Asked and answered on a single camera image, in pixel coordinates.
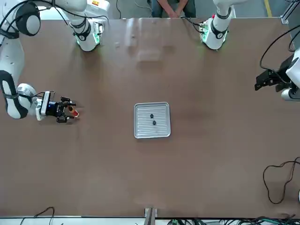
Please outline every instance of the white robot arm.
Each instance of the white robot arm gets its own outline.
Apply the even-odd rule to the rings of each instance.
[[[219,49],[226,37],[231,18],[233,16],[232,5],[241,4],[247,0],[213,0],[217,7],[214,17],[201,24],[203,34],[201,40],[210,49]]]
[[[226,37],[232,18],[232,5],[247,0],[213,0],[217,12],[201,24],[201,40],[212,50],[219,49]],[[264,86],[276,85],[276,91],[282,91],[281,97],[287,101],[300,101],[300,49],[296,50],[281,65],[278,71],[266,69],[256,77],[255,90]]]
[[[38,120],[48,115],[55,116],[57,122],[67,122],[72,118],[64,113],[65,108],[75,105],[70,99],[62,97],[60,102],[51,102],[49,91],[44,92],[41,98],[36,96],[30,85],[18,86],[24,67],[19,35],[36,35],[41,25],[38,6],[51,7],[52,4],[68,11],[65,14],[82,50],[91,51],[99,44],[99,24],[85,18],[87,0],[5,0],[0,15],[0,87],[7,113],[14,119],[24,118],[28,114],[36,115]]]

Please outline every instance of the silver tray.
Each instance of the silver tray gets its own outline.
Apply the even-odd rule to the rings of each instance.
[[[138,103],[134,107],[135,138],[168,137],[171,134],[167,102]]]

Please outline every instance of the table surface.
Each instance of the table surface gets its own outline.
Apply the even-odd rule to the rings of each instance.
[[[299,156],[300,107],[274,87],[254,91],[262,53],[286,29],[278,18],[233,19],[215,52],[181,19],[111,20],[102,46],[83,52],[62,21],[43,22],[22,36],[20,82],[77,100],[81,116],[72,125],[13,120],[0,99],[0,216],[54,206],[72,216],[156,207],[160,217],[299,217],[299,171],[279,205],[262,173]],[[289,40],[264,64],[279,67]],[[170,105],[171,136],[135,139],[134,105],[160,101]],[[287,175],[266,173],[274,201]]]

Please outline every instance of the person's arm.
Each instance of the person's arm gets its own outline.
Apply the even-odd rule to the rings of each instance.
[[[186,6],[188,0],[180,0],[177,10],[176,10],[176,14],[177,16],[180,16],[182,10],[184,9],[184,7]]]
[[[178,17],[177,14],[172,9],[172,7],[169,5],[168,0],[157,0],[157,1],[161,5],[161,7],[165,10],[165,12],[169,15],[170,18]]]

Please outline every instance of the red object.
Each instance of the red object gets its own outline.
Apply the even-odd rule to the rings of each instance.
[[[75,118],[77,118],[79,116],[79,113],[75,108],[69,106],[68,109],[69,109],[70,113],[72,114],[72,116],[74,116]]]

